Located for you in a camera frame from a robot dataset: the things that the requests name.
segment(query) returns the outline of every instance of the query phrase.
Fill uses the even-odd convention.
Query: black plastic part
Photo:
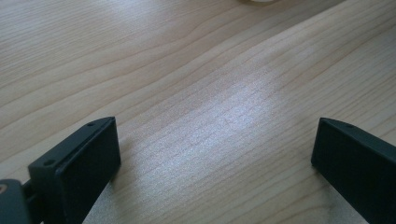
[[[396,223],[396,147],[353,125],[320,119],[311,161],[369,223]]]
[[[32,223],[18,180],[0,180],[0,223]]]
[[[120,168],[114,118],[93,121],[29,165],[46,224],[81,223]]]

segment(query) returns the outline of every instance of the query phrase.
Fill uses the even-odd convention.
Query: light wood surface
[[[85,223],[365,223],[310,156],[320,117],[396,145],[395,25],[394,0],[1,1],[0,178],[116,116]]]

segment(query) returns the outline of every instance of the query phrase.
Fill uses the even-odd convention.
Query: black plastic bracket
[[[396,223],[396,147],[348,123],[320,119],[311,161],[369,223]]]
[[[120,169],[115,118],[90,122],[32,162],[31,180],[0,180],[1,223],[82,223]]]

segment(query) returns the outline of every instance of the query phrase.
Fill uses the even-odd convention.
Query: small hole
[[[7,190],[7,185],[6,184],[0,184],[0,194],[6,192]]]
[[[44,162],[44,165],[49,166],[49,165],[52,165],[53,163],[55,163],[55,160],[49,160],[49,161]]]

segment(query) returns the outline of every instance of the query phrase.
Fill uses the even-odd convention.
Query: wooden table
[[[365,223],[311,167],[318,119],[396,145],[396,1],[0,2],[0,178],[116,116],[86,223]]]

